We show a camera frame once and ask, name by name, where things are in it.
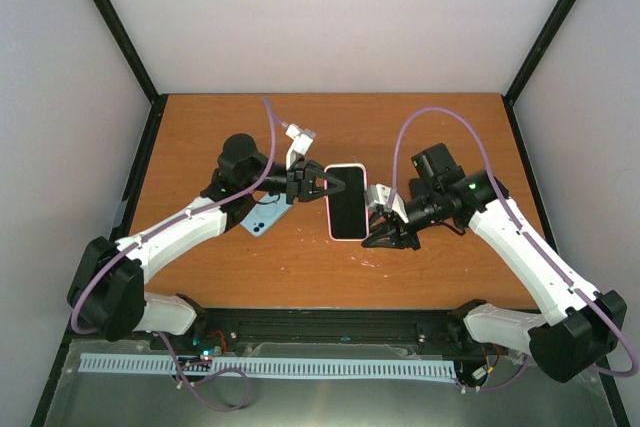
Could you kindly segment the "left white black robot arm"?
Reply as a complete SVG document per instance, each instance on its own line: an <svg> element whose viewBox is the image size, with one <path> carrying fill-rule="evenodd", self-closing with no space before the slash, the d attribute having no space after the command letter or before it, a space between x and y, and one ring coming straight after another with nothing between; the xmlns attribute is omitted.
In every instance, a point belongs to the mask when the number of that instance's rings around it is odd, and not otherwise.
<svg viewBox="0 0 640 427"><path fill-rule="evenodd" d="M162 332L186 349L201 347L208 337L202 308L182 294L150 293L146 284L192 248L239 225L256 204L255 191L279 193L287 204L342 192L343 181L306 159L311 142L309 132L299 134L286 162L276 163L250 135L232 135L210 184L190 204L135 235L92 240L67 294L72 330L110 342L133 332Z"/></svg>

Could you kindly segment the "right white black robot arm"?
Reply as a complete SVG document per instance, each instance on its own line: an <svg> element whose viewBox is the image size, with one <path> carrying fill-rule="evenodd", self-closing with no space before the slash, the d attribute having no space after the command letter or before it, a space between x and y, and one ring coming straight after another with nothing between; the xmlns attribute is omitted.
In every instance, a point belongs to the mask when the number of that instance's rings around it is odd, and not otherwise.
<svg viewBox="0 0 640 427"><path fill-rule="evenodd" d="M469 301L457 310L459 342L497 344L529 355L551 379L566 383L614 350L627 305L616 291L600 292L546 243L508 190L487 171L466 174L444 144L413 156L424 185L410 201L374 184L366 191L373 214L367 248L420 247L420 231L447 225L472 231L489 245L534 299L535 314Z"/></svg>

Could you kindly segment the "black phone case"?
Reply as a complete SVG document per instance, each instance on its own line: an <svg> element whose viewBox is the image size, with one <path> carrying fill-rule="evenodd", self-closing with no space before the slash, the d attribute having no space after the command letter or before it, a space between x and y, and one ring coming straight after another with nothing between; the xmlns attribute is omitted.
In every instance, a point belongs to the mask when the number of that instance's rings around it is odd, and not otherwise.
<svg viewBox="0 0 640 427"><path fill-rule="evenodd" d="M412 178L409 181L409 191L412 199L426 196L430 193L429 186L420 178Z"/></svg>

